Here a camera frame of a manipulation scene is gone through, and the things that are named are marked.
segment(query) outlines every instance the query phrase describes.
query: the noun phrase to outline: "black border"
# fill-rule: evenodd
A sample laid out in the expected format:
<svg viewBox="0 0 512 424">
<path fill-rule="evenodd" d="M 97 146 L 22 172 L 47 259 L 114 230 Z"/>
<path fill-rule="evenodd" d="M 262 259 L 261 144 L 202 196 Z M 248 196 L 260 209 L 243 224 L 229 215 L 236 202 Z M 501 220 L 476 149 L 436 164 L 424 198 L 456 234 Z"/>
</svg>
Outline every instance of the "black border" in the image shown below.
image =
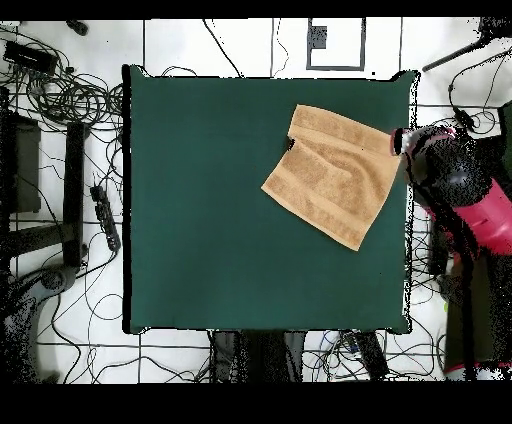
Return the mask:
<svg viewBox="0 0 512 424">
<path fill-rule="evenodd" d="M 166 76 L 152 76 L 150 75 L 143 66 L 134 65 L 139 68 L 140 72 L 146 77 L 150 78 L 169 78 Z M 387 80 L 368 80 L 367 78 L 318 78 L 324 79 L 327 81 L 331 80 L 343 80 L 343 81 L 373 81 L 373 82 L 381 82 L 381 83 L 393 83 L 397 81 L 402 75 L 405 75 L 408 72 L 413 72 L 414 78 L 411 83 L 410 93 L 412 94 L 413 101 L 408 104 L 408 108 L 413 108 L 412 117 L 409 118 L 409 126 L 416 127 L 417 125 L 417 87 L 419 83 L 419 79 L 421 74 L 419 71 L 414 70 L 399 70 L 396 72 L 391 78 Z M 131 261 L 132 261 L 132 252 L 131 252 L 131 238 L 130 238 L 130 229 L 131 229 L 131 146 L 130 146 L 130 138 L 131 138 L 131 65 L 123 65 L 121 68 L 122 74 L 122 84 L 123 84 L 123 101 L 122 101 L 122 112 L 121 117 L 123 118 L 123 134 L 122 134 L 122 152 L 123 152 L 123 175 L 124 175 L 124 187 L 126 192 L 124 193 L 124 202 L 125 207 L 123 208 L 123 224 L 122 224 L 122 237 L 123 237 L 123 318 L 122 318 L 122 329 L 125 334 L 136 335 L 142 334 L 146 328 L 140 328 L 140 331 L 132 332 L 134 328 L 131 326 L 131 300 L 132 300 L 132 269 L 131 269 Z M 183 76 L 183 77 L 174 77 L 174 78 L 221 78 L 219 76 Z M 273 79 L 269 77 L 248 77 L 249 79 Z M 295 78 L 299 80 L 310 80 L 311 78 Z M 402 316 L 404 317 L 407 330 L 405 332 L 398 332 L 393 330 L 392 328 L 377 328 L 377 330 L 385 330 L 390 332 L 391 334 L 401 335 L 401 334 L 410 334 L 412 332 L 412 320 L 410 317 L 410 296 L 411 296 L 411 284 L 412 284 L 412 231 L 413 231 L 413 221 L 414 221 L 414 202 L 410 199 L 410 205 L 406 203 L 406 207 L 410 207 L 410 216 L 409 220 L 405 222 L 405 230 L 407 232 L 406 235 L 406 255 L 404 258 L 404 266 L 405 266 L 405 278 L 404 278 L 404 302 L 406 306 L 402 310 Z M 150 327 L 152 329 L 173 329 L 173 330 L 183 330 L 183 328 L 177 327 Z M 187 330 L 196 330 L 196 331 L 204 331 L 204 328 L 188 328 Z M 325 331 L 329 330 L 326 328 L 308 328 L 304 331 Z"/>
<path fill-rule="evenodd" d="M 123 119 L 122 152 L 123 152 L 123 185 L 124 201 L 127 207 L 123 208 L 123 320 L 121 328 L 126 334 L 133 334 L 130 328 L 132 317 L 132 242 L 130 238 L 131 228 L 131 204 L 132 204 L 132 175 L 131 175 L 131 99 L 132 99 L 132 79 L 130 74 L 130 65 L 121 67 L 123 79 L 123 101 L 121 105 L 121 117 Z"/>
</svg>

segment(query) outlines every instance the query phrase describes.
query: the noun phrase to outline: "metal stand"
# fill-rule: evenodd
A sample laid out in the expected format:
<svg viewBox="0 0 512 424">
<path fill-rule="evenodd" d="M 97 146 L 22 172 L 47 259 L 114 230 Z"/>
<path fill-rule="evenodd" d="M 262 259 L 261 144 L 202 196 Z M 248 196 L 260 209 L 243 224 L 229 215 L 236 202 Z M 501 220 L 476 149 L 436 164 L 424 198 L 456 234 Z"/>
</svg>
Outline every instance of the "metal stand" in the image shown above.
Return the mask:
<svg viewBox="0 0 512 424">
<path fill-rule="evenodd" d="M 481 33 L 480 39 L 469 46 L 463 47 L 456 52 L 449 54 L 441 59 L 432 62 L 423 67 L 423 72 L 430 71 L 440 65 L 462 56 L 463 54 L 481 49 L 496 38 L 512 38 L 512 19 L 511 18 L 480 18 L 478 31 Z"/>
<path fill-rule="evenodd" d="M 69 289 L 87 253 L 82 244 L 83 158 L 86 128 L 67 126 L 63 223 L 10 231 L 16 193 L 16 116 L 8 109 L 9 91 L 0 87 L 0 381 L 38 383 L 36 337 L 47 299 Z M 62 243 L 63 264 L 30 281 L 10 281 L 11 258 Z"/>
</svg>

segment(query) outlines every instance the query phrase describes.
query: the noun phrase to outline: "green table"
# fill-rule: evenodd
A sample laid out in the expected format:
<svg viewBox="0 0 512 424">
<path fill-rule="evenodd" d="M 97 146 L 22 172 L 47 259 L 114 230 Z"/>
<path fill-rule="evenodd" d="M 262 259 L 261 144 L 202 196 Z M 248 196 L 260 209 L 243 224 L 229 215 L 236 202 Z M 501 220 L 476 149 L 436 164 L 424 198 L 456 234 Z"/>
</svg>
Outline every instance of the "green table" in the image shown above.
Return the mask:
<svg viewBox="0 0 512 424">
<path fill-rule="evenodd" d="M 260 187 L 284 153 L 297 104 L 389 133 L 408 126 L 414 77 L 151 78 L 125 66 L 125 331 L 405 331 L 400 172 L 359 252 Z"/>
</svg>

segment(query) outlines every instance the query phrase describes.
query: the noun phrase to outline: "towel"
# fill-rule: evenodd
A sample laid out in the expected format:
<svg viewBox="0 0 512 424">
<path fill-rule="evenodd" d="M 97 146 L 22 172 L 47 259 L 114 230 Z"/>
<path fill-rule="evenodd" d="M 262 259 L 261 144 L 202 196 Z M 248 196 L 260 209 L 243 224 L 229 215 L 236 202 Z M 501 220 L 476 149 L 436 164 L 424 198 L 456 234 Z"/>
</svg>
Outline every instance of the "towel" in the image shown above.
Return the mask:
<svg viewBox="0 0 512 424">
<path fill-rule="evenodd" d="M 391 155 L 390 136 L 327 110 L 297 105 L 288 138 L 291 147 L 262 190 L 358 251 L 400 163 Z"/>
</svg>

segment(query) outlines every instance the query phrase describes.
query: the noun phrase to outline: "tripod leg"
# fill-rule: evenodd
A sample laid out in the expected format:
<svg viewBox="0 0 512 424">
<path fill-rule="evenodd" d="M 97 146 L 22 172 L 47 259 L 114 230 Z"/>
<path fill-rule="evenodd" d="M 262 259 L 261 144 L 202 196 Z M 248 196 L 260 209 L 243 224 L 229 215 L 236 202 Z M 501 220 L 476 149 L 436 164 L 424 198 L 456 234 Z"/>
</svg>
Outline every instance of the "tripod leg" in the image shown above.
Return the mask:
<svg viewBox="0 0 512 424">
<path fill-rule="evenodd" d="M 484 47 L 487 43 L 482 42 L 482 40 L 478 40 L 476 43 L 470 44 L 469 46 L 463 47 L 462 49 L 457 50 L 456 52 L 453 52 L 452 54 L 449 54 L 448 56 L 442 57 L 441 59 L 436 60 L 435 62 L 432 62 L 431 64 L 424 66 L 422 71 L 427 72 L 431 69 L 437 68 L 439 65 L 443 65 L 446 62 L 449 62 L 459 56 L 462 56 L 463 54 L 472 52 L 473 50 L 480 49 Z"/>
</svg>

